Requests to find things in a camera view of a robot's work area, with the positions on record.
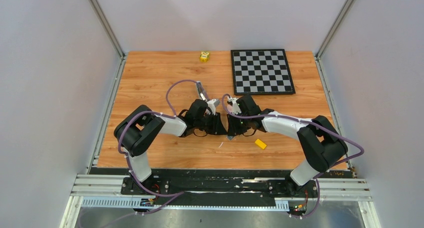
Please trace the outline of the yellow rectangular block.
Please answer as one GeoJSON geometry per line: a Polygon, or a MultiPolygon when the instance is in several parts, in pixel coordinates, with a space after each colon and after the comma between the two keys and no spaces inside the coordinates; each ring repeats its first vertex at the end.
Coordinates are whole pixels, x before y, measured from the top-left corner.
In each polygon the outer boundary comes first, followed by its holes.
{"type": "Polygon", "coordinates": [[[267,147],[267,144],[265,144],[262,140],[256,139],[254,142],[259,148],[264,150],[267,147]]]}

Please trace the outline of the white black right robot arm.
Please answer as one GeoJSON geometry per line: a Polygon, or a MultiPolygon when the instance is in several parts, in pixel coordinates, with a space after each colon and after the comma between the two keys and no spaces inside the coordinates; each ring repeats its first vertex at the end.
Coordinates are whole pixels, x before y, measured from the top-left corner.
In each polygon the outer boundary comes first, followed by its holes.
{"type": "Polygon", "coordinates": [[[334,166],[348,151],[345,141],[325,116],[299,118],[269,108],[261,109],[251,95],[236,98],[225,94],[223,97],[231,107],[226,108],[226,112],[237,124],[299,141],[305,159],[285,179],[286,192],[292,197],[301,195],[306,183],[334,166]]]}

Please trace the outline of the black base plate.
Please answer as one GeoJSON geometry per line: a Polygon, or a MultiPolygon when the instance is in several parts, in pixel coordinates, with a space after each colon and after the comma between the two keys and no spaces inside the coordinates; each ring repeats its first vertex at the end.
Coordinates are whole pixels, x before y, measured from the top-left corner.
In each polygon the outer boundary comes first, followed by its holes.
{"type": "Polygon", "coordinates": [[[165,169],[154,168],[139,187],[133,177],[121,182],[123,195],[147,195],[146,190],[160,194],[192,193],[266,193],[274,197],[317,198],[316,182],[303,187],[289,186],[289,170],[277,169],[165,169]]]}

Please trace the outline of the black grey chessboard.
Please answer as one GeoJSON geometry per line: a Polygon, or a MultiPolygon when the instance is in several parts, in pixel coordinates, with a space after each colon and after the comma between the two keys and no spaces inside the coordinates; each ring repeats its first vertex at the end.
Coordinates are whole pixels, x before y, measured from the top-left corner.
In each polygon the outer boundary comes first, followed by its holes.
{"type": "Polygon", "coordinates": [[[285,49],[233,49],[230,58],[235,95],[296,93],[285,49]]]}

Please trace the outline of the grey staples tray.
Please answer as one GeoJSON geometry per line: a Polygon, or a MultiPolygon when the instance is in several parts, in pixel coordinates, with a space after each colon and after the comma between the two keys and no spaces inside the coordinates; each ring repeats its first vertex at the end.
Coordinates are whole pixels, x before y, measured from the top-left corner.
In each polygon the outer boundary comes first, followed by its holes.
{"type": "Polygon", "coordinates": [[[229,141],[232,141],[232,140],[235,138],[235,136],[227,135],[227,136],[226,136],[226,138],[227,138],[229,141]]]}

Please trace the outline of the small yellow toy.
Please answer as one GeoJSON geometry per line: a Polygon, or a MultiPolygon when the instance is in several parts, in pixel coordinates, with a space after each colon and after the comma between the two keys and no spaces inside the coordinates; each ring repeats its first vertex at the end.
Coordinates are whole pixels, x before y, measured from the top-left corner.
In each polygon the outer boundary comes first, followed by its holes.
{"type": "Polygon", "coordinates": [[[210,52],[209,51],[201,51],[199,60],[201,62],[207,62],[210,59],[210,52]]]}

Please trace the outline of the aluminium rail base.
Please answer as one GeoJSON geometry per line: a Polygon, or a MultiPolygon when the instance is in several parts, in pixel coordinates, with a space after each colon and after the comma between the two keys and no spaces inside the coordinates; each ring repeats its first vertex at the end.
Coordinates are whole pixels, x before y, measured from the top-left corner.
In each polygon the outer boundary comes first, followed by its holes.
{"type": "Polygon", "coordinates": [[[315,181],[318,188],[316,198],[275,197],[258,192],[185,192],[181,191],[172,203],[167,204],[165,198],[158,203],[154,196],[121,194],[123,178],[130,177],[125,169],[100,168],[92,174],[79,174],[74,182],[61,227],[71,228],[77,223],[82,207],[131,208],[134,210],[154,210],[158,207],[185,210],[218,210],[218,211],[273,211],[290,212],[299,215],[304,209],[308,214],[316,211],[309,202],[357,202],[360,217],[367,228],[381,226],[372,196],[364,179],[358,179],[348,170],[331,171],[315,181]]]}

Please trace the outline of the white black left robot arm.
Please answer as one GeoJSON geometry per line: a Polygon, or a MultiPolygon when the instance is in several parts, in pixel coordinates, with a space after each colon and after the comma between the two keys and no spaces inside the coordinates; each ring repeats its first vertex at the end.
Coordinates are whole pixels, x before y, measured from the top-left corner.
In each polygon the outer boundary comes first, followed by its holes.
{"type": "Polygon", "coordinates": [[[136,178],[133,185],[135,190],[146,195],[153,189],[147,150],[159,134],[181,138],[193,135],[196,130],[206,135],[228,134],[221,114],[216,111],[219,103],[217,99],[195,99],[189,109],[182,110],[177,116],[165,115],[140,105],[115,128],[113,135],[118,147],[123,147],[118,151],[127,155],[128,167],[136,178]]]}

